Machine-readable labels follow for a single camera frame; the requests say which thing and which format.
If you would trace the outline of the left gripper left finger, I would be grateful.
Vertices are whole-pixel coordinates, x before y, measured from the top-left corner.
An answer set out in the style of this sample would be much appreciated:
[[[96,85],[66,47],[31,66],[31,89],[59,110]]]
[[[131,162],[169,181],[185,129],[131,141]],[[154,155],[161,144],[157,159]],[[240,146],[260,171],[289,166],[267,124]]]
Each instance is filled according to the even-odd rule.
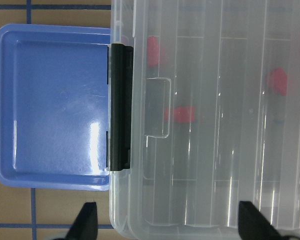
[[[86,202],[64,240],[96,240],[98,237],[98,210],[96,202]]]

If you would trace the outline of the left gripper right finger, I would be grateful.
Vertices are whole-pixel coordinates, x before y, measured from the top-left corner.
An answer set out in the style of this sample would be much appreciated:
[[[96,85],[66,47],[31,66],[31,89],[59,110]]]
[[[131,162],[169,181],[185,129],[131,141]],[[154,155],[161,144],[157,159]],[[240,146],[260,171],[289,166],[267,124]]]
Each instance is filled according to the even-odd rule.
[[[238,234],[242,240],[283,238],[250,201],[240,201],[238,204]]]

